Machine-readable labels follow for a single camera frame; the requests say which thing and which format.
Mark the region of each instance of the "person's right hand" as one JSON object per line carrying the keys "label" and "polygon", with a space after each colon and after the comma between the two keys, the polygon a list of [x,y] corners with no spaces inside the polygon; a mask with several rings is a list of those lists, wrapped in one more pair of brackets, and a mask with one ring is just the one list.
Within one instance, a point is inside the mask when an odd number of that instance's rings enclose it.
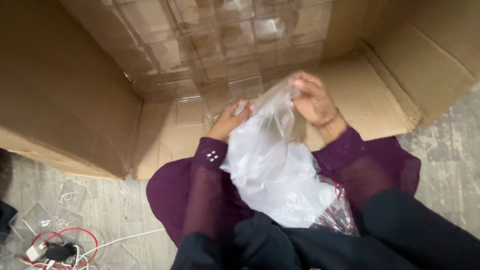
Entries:
{"label": "person's right hand", "polygon": [[293,104],[313,126],[324,127],[338,115],[334,100],[318,77],[300,71],[293,74],[289,83],[301,91]]}

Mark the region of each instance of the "white string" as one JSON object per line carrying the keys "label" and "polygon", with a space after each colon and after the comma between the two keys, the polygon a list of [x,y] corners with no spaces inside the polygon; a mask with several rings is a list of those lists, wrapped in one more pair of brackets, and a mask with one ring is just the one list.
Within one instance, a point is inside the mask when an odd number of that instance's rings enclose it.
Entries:
{"label": "white string", "polygon": [[[113,244],[115,242],[118,242],[118,241],[121,241],[121,240],[125,240],[125,239],[129,239],[129,238],[132,238],[132,237],[137,237],[137,236],[141,236],[141,235],[145,235],[145,234],[149,234],[149,233],[155,233],[155,232],[159,232],[159,231],[164,231],[165,229],[158,229],[158,230],[153,230],[153,231],[150,231],[150,232],[146,232],[146,233],[140,233],[140,234],[136,234],[136,235],[132,235],[132,236],[127,236],[127,237],[124,237],[124,238],[120,238],[120,239],[117,239],[117,240],[113,240],[112,242],[110,243],[106,243],[106,244],[103,244],[103,245],[100,245],[86,253],[84,253],[83,255],[80,256],[80,258],[84,258],[87,254],[91,253],[91,252],[94,252],[95,250],[101,248],[101,247],[104,247],[106,245],[110,245],[110,244]],[[73,269],[75,269],[77,267],[77,264],[78,262],[80,261],[80,259],[78,259],[76,262],[75,262],[75,265],[73,266]]]}
{"label": "white string", "polygon": [[80,194],[80,192],[78,192],[78,191],[75,190],[74,192],[64,193],[64,194],[62,194],[62,195],[60,196],[60,199],[59,199],[58,203],[63,204],[63,201],[65,200],[65,203],[67,204],[67,207],[70,207],[70,206],[68,205],[68,201],[73,198],[73,195],[72,195],[72,194]]}
{"label": "white string", "polygon": [[55,232],[56,233],[69,228],[70,223],[68,221],[66,221],[65,219],[59,219],[58,216],[55,216],[53,218],[57,219],[57,222],[55,223]]}

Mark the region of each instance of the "white cable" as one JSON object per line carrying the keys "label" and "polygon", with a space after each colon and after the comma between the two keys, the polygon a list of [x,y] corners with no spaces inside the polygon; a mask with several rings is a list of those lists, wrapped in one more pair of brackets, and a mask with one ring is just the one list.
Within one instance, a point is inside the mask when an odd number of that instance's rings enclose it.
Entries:
{"label": "white cable", "polygon": [[[154,231],[150,231],[150,232],[146,232],[146,233],[140,233],[140,234],[136,234],[136,235],[132,235],[132,236],[127,236],[127,237],[124,237],[124,238],[121,238],[121,239],[113,240],[113,241],[110,242],[110,243],[103,244],[103,245],[101,245],[101,246],[98,246],[98,247],[96,247],[96,248],[94,248],[94,249],[92,249],[92,250],[84,253],[83,255],[80,256],[80,258],[85,257],[87,254],[89,254],[89,253],[91,253],[91,252],[93,252],[93,251],[95,251],[95,250],[97,250],[97,249],[99,249],[99,248],[101,248],[101,247],[104,247],[104,246],[109,245],[109,244],[113,244],[113,243],[115,243],[115,242],[118,242],[118,241],[121,241],[121,240],[125,240],[125,239],[129,239],[129,238],[132,238],[132,237],[137,237],[137,236],[149,234],[149,233],[155,233],[155,232],[159,232],[159,231],[164,231],[164,230],[165,230],[165,229],[158,229],[158,230],[154,230]],[[79,261],[80,261],[80,259],[78,259],[78,260],[76,261],[75,265],[73,266],[73,269],[75,269],[75,268],[77,267],[77,264],[78,264]]]}
{"label": "white cable", "polygon": [[30,266],[29,266],[27,269],[25,269],[25,270],[29,270],[30,268],[32,268],[32,267],[34,267],[34,266],[37,266],[37,265],[43,265],[43,266],[45,266],[45,267],[48,266],[48,264],[45,264],[45,263],[42,263],[42,262],[38,262],[38,263],[30,264]]}

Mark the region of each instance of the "clear plastic bag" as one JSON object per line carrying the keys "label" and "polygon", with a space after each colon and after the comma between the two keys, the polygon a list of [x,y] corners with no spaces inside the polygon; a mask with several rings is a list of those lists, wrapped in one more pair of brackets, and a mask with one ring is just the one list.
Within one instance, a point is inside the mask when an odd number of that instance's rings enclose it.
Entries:
{"label": "clear plastic bag", "polygon": [[221,169],[231,174],[250,208],[284,227],[329,227],[353,234],[345,191],[318,175],[317,161],[305,144],[289,144],[295,122],[291,99],[298,94],[287,78],[253,101],[251,118],[230,134]]}

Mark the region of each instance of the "box flap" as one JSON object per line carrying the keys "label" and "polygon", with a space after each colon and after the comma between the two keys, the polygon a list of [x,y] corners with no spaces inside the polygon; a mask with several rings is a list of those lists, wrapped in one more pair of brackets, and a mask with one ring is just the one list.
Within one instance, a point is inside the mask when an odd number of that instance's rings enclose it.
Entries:
{"label": "box flap", "polygon": [[480,4],[388,1],[366,40],[430,125],[480,76]]}
{"label": "box flap", "polygon": [[65,172],[126,177],[142,101],[122,71],[57,1],[0,9],[0,147]]}

